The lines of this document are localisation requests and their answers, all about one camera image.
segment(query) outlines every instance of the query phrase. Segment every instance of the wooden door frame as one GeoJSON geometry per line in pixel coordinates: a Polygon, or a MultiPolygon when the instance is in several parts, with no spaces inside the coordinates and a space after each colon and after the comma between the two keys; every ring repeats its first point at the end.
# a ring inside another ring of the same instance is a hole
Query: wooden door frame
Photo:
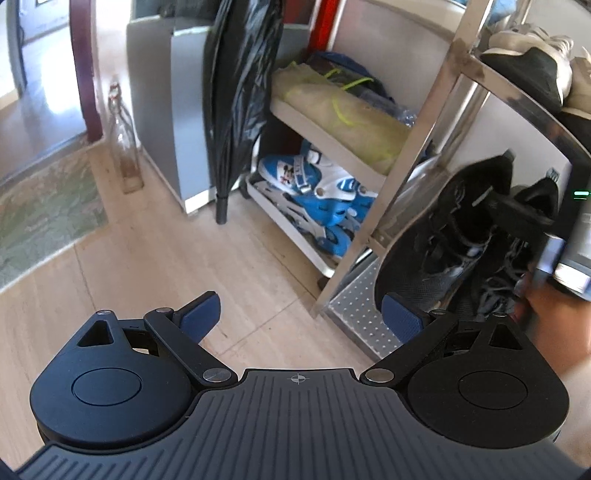
{"type": "Polygon", "coordinates": [[[96,104],[95,70],[93,67],[93,0],[70,0],[70,35],[76,66],[76,79],[82,117],[88,141],[103,137],[103,125],[96,104]]]}

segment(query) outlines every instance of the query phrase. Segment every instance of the black shoe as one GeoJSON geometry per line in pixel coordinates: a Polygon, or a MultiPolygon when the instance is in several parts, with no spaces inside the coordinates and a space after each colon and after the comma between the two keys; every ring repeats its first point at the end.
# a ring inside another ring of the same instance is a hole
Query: black shoe
{"type": "Polygon", "coordinates": [[[591,153],[591,119],[568,112],[560,112],[556,118],[591,153]]]}
{"type": "Polygon", "coordinates": [[[571,38],[524,24],[495,33],[480,60],[557,115],[569,94],[571,38]]]}
{"type": "Polygon", "coordinates": [[[464,167],[388,252],[375,283],[375,303],[396,293],[428,312],[445,303],[491,239],[493,222],[482,200],[490,189],[508,194],[513,155],[464,167]]]}
{"type": "MultiPolygon", "coordinates": [[[[550,219],[558,212],[558,187],[545,178],[515,195],[515,200],[550,219]]],[[[460,320],[482,322],[492,313],[511,315],[515,286],[527,272],[534,252],[530,246],[497,230],[470,276],[453,296],[447,309],[460,320]]]]}

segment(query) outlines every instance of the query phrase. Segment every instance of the skate wheel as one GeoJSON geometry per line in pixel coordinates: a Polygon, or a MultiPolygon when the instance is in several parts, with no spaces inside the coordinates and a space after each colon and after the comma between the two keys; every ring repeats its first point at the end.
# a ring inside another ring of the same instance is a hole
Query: skate wheel
{"type": "Polygon", "coordinates": [[[349,235],[339,226],[328,226],[325,232],[326,237],[316,238],[318,246],[331,255],[343,257],[351,245],[349,235]]]}

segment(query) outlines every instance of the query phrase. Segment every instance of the glass bottle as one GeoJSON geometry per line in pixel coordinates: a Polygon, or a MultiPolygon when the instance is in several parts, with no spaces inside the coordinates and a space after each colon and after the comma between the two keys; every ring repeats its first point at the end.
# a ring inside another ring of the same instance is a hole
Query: glass bottle
{"type": "Polygon", "coordinates": [[[111,112],[109,138],[111,155],[122,179],[123,193],[132,193],[141,189],[144,181],[139,169],[133,120],[123,105],[119,83],[112,83],[109,89],[109,111],[111,112]]]}

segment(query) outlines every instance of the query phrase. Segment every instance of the roller skate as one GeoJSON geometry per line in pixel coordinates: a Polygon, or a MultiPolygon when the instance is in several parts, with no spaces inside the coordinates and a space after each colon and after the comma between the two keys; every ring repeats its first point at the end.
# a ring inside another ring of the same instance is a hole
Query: roller skate
{"type": "Polygon", "coordinates": [[[358,183],[309,142],[300,155],[271,155],[259,163],[265,179],[255,187],[324,252],[342,257],[351,243],[339,226],[356,197],[358,183]]]}
{"type": "Polygon", "coordinates": [[[349,236],[354,236],[361,228],[361,224],[377,196],[377,193],[370,192],[363,185],[358,187],[355,200],[351,202],[345,214],[345,219],[340,224],[349,233],[349,236]]]}

